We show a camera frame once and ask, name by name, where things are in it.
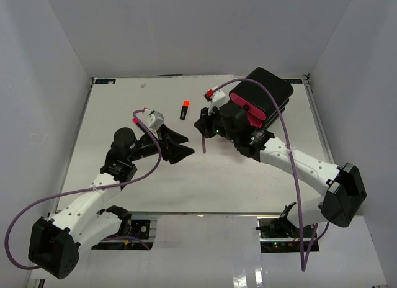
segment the robotic arm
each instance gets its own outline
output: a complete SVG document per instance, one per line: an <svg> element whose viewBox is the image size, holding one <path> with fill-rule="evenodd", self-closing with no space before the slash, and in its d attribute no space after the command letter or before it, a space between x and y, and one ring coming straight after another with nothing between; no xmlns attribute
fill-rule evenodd
<svg viewBox="0 0 397 288"><path fill-rule="evenodd" d="M156 132L164 161L176 164L194 150L180 145L188 141L164 125L164 117L156 111L145 109L146 124ZM111 189L96 187L131 181L137 168L134 161L158 153L147 134L139 140L133 130L121 128L90 187L60 213L51 218L40 218L32 227L29 260L57 277L65 278L77 265L80 254L108 236L128 236L131 230L131 213L115 205L105 209L105 204L124 186Z"/></svg>
<svg viewBox="0 0 397 288"><path fill-rule="evenodd" d="M245 104L241 105L241 99L227 101L222 90L208 90L204 97L210 105L201 110L195 127L205 138L224 137L234 143L242 155L292 174L290 150L281 139L266 130L269 124L263 126L258 123L260 118L252 119L255 112L249 110L256 102L253 101L255 94L249 92L246 95L251 95L252 100L244 100ZM349 226L367 196L359 169L350 163L340 167L298 150L292 152L299 179L321 195L302 203L304 226L325 221L340 227ZM259 227L258 230L266 231L270 237L296 233L299 223L295 203L286 206L280 218L268 229Z"/></svg>

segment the white tabletop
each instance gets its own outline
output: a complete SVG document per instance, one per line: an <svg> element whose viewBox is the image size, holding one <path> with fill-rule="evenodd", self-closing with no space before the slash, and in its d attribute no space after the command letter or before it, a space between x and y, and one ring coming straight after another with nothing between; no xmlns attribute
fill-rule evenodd
<svg viewBox="0 0 397 288"><path fill-rule="evenodd" d="M175 165L162 162L152 176L126 187L108 205L142 212L281 212L296 200L289 174L245 158L220 137L206 140L207 153L202 153L201 135L193 123L199 118L200 109L207 106L203 94L231 79L232 76L120 78L115 84L94 85L63 192L82 189L92 182L104 164L116 130L130 127L140 137L142 131L132 122L132 112L149 107L164 115L169 128L187 136L189 142L185 145L195 153ZM306 89L303 84L294 84L293 88L283 114L292 145L325 160ZM184 100L190 101L190 107L186 119L180 120ZM283 138L279 120L269 130ZM136 161L135 177L149 171L156 160L152 156ZM301 191L303 200L317 196L304 183ZM58 209L65 208L74 198L62 198Z"/></svg>
<svg viewBox="0 0 397 288"><path fill-rule="evenodd" d="M150 107L162 112L168 127L187 135L196 153L169 166L162 163L150 178L126 187L111 200L130 210L199 212L280 212L295 200L292 177L241 156L221 138L201 137L193 122L205 106L204 91L232 79L196 78L118 79L114 85L95 85L87 105L64 191L86 187L103 164L113 133L131 127L132 111ZM308 96L302 84L285 111L292 145L325 160ZM179 120L183 100L190 100L185 121ZM270 130L283 137L279 121ZM136 162L138 175L155 157ZM303 197L315 196L302 185ZM72 200L64 198L62 209ZM311 254L306 272L298 253L261 254L256 217L230 215L162 216L151 251L90 250L63 280L38 269L32 279L46 279L45 288L145 287L371 287L386 284L363 217L350 227L330 226Z"/></svg>

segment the purple cable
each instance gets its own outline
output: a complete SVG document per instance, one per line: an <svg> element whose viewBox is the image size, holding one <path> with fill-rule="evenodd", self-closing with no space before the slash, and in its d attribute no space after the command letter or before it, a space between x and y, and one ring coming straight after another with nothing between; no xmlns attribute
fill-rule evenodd
<svg viewBox="0 0 397 288"><path fill-rule="evenodd" d="M117 236L117 237L110 237L110 238L105 238L102 241L109 241L109 240L136 240L139 242L141 245L143 245L147 250L150 251L150 248L146 243L144 243L143 240L140 240L139 238L136 238L134 236Z"/></svg>
<svg viewBox="0 0 397 288"><path fill-rule="evenodd" d="M153 166L153 168L150 169L149 172L147 172L145 175L142 175L139 178L133 179L131 181L127 181L127 182L123 182L121 184L109 184L106 186L99 186L96 187L96 189L111 189L111 188L115 188L115 187L120 187L120 186L126 186L127 184L133 184L134 182L138 182L141 181L144 178L147 178L150 174L152 174L154 172L154 170L157 169L157 167L160 165L160 161L161 161L161 148L159 143L157 142L156 137L150 132L150 130L147 128L147 126L145 126L145 124L136 116L138 113L143 113L144 110L136 110L132 113L132 116L134 117L134 119L136 119L138 121L138 123L141 125L141 127L143 128L143 130L145 130L145 133L147 135L149 135L150 139L153 140L154 144L156 145L159 157L157 159L156 164ZM48 197L44 197L38 201L33 202L32 204L29 204L27 207L25 207L24 209L22 209L16 216L14 219L12 219L10 225L8 226L7 232L6 232L6 236L4 237L4 249L6 250L6 254L7 257L9 259L9 261L15 265L17 268L21 268L24 269L26 271L31 271L33 269L38 269L40 268L40 266L24 266L21 265L20 263L18 263L14 257L12 257L11 255L11 251L10 251L10 246L9 246L9 239L10 239L10 234L11 234L11 230L14 227L15 223L18 221L18 219L20 218L21 215L23 215L26 211L28 211L29 209L31 209L33 206L36 206L37 204L40 204L42 202L51 200L51 199L55 199L55 198L59 198L59 197L63 197L63 196L68 196L68 195L73 195L73 194L79 194L79 193L84 193L84 192L90 192L92 191L92 188L87 188L87 189L80 189L80 190L76 190L76 191L71 191L71 192L65 192L65 193L60 193L60 194L55 194L52 196L48 196Z"/></svg>
<svg viewBox="0 0 397 288"><path fill-rule="evenodd" d="M285 145L287 146L287 148L289 150L291 150L291 143L290 143L290 137L288 136L288 132L287 132L287 126L285 125L285 121L283 119L282 113L279 109L279 106L277 105L275 99L272 97L271 93L267 90L267 88L265 86L263 86L261 83L255 81L255 80L251 80L251 79L246 79L246 78L238 78L238 79L233 79L231 81L227 81L225 83L223 83L222 85L219 85L213 92L219 91L221 88L234 83L234 82L240 82L240 81L245 81L245 82L250 82L253 84L256 84L257 86L259 86L261 89L263 89L266 94L268 95L268 97L270 98L270 100L272 101L275 110L277 111L279 117L280 117L280 121L281 121L281 125L284 131L284 135L285 135ZM300 249L300 261L301 261L301 269L302 271L306 270L306 264L307 264L307 260L309 258L309 253L310 253L310 249L311 246L313 244L314 241L314 234L312 239L310 240L309 243L309 248L306 252L306 257L305 257L305 249L303 246L303 217L302 217L302 203L301 203L301 197L300 197L300 188L299 188L299 182L298 182L298 173L297 173L297 167L295 166L295 161L293 159L293 155L292 152L289 153L290 156L290 160L291 160L291 167L292 167L292 176L293 176L293 181L295 183L295 189L297 191L297 204L298 204L298 219L299 219L299 249Z"/></svg>
<svg viewBox="0 0 397 288"><path fill-rule="evenodd" d="M327 232L327 230L328 230L328 227L329 227L329 222L327 222L327 225L325 226L325 228L324 228L322 234L320 234L320 236L317 237L317 238L314 240L315 243L316 243L317 241L319 241L319 240L324 236L324 234L325 234L325 233Z"/></svg>

